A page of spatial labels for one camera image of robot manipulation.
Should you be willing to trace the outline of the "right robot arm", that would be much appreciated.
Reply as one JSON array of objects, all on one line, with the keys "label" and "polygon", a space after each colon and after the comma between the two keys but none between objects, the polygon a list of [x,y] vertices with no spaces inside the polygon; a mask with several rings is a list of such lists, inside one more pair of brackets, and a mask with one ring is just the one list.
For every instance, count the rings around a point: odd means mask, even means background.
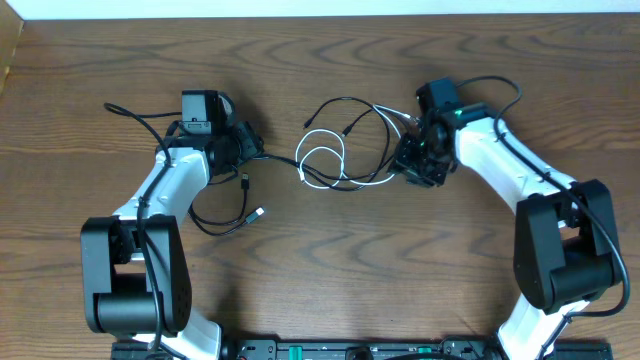
[{"label": "right robot arm", "polygon": [[466,105],[462,82],[416,91],[421,109],[389,165],[408,183],[444,184],[458,166],[480,176],[515,215],[513,271],[520,296],[487,359],[544,359],[576,318],[622,312],[631,297],[610,191],[548,165],[508,128],[503,109]]}]

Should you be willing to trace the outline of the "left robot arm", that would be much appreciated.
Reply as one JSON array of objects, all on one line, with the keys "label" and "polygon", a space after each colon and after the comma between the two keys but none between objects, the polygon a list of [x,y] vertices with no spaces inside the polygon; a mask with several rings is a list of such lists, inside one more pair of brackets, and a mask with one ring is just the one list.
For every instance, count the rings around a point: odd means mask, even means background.
[{"label": "left robot arm", "polygon": [[180,226],[190,217],[205,233],[215,222],[193,202],[208,186],[237,177],[263,152],[248,122],[235,119],[223,92],[185,90],[182,109],[155,138],[154,167],[112,215],[81,228],[84,312],[95,333],[134,341],[135,359],[235,359],[238,346],[192,306],[192,286]]}]

